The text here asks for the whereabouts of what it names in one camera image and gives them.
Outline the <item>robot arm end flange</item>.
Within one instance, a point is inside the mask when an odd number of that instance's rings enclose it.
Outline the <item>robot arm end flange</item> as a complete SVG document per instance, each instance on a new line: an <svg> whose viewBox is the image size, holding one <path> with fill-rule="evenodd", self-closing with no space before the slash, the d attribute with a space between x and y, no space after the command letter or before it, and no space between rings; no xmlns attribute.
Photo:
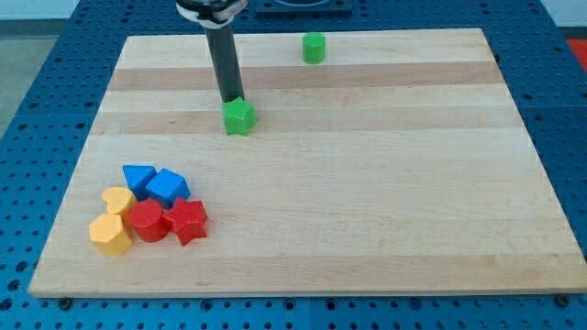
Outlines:
<svg viewBox="0 0 587 330"><path fill-rule="evenodd" d="M247 8L248 0L176 0L179 14L203 28L220 29Z"/></svg>

